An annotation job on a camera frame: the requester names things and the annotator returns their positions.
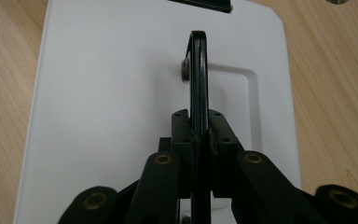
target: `white plastic tray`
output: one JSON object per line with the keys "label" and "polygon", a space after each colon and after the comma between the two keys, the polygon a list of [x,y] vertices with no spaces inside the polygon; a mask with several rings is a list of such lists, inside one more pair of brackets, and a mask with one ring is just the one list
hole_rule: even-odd
{"label": "white plastic tray", "polygon": [[[14,223],[57,223],[84,189],[140,177],[171,114],[188,108],[192,30],[207,34],[210,108],[300,188],[282,22],[231,2],[226,14],[166,0],[49,1]],[[228,214],[213,210],[213,222]]]}

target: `black object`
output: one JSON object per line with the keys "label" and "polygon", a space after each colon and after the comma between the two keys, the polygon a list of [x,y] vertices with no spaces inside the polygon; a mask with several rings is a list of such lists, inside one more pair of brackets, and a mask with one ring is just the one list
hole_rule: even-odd
{"label": "black object", "polygon": [[[206,35],[191,33],[183,80],[190,80],[190,117],[172,114],[172,137],[160,138],[139,181],[117,193],[95,187],[80,193],[60,224],[209,224],[210,194],[231,198],[237,223],[358,223],[358,193],[296,189],[262,153],[245,151],[223,114],[208,108]],[[191,198],[180,220],[179,199]]]}
{"label": "black object", "polygon": [[230,0],[170,0],[173,2],[183,3],[194,7],[204,7],[216,11],[231,12]]}

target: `wooden table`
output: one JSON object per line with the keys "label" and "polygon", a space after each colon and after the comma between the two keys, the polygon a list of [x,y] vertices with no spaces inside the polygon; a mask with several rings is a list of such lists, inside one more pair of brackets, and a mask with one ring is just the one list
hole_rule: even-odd
{"label": "wooden table", "polygon": [[[304,190],[358,191],[358,1],[254,2],[284,22]],[[0,223],[13,218],[47,3],[0,0]]]}

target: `black plastic part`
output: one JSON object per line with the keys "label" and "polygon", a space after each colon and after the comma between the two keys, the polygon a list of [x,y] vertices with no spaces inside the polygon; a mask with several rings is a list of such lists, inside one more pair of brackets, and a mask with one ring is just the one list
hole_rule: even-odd
{"label": "black plastic part", "polygon": [[212,190],[215,198],[231,198],[236,184],[237,155],[243,150],[225,116],[209,110],[212,150]]}
{"label": "black plastic part", "polygon": [[237,163],[240,184],[232,198],[237,222],[246,220],[244,209],[252,207],[251,217],[260,223],[327,223],[268,157],[242,151]]}
{"label": "black plastic part", "polygon": [[158,151],[159,152],[171,151],[171,138],[170,137],[159,138]]}
{"label": "black plastic part", "polygon": [[203,7],[211,10],[229,13],[231,12],[230,0],[170,0],[173,2],[183,3],[194,7]]}
{"label": "black plastic part", "polygon": [[179,158],[166,151],[147,159],[126,224],[179,222],[179,164]]}
{"label": "black plastic part", "polygon": [[117,193],[110,188],[94,187],[76,196],[60,218],[59,224],[108,224],[117,217]]}
{"label": "black plastic part", "polygon": [[337,185],[321,186],[315,198],[331,223],[358,223],[358,193]]}
{"label": "black plastic part", "polygon": [[172,114],[171,151],[180,160],[179,197],[188,199],[191,196],[193,183],[193,136],[188,111],[179,110]]}

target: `wood grain surface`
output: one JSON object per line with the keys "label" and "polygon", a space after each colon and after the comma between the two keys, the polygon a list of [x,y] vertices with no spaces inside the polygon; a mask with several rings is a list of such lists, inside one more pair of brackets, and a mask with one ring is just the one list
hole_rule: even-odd
{"label": "wood grain surface", "polygon": [[[304,190],[358,191],[358,0],[254,2],[284,22]],[[0,0],[0,223],[13,219],[47,3]]]}

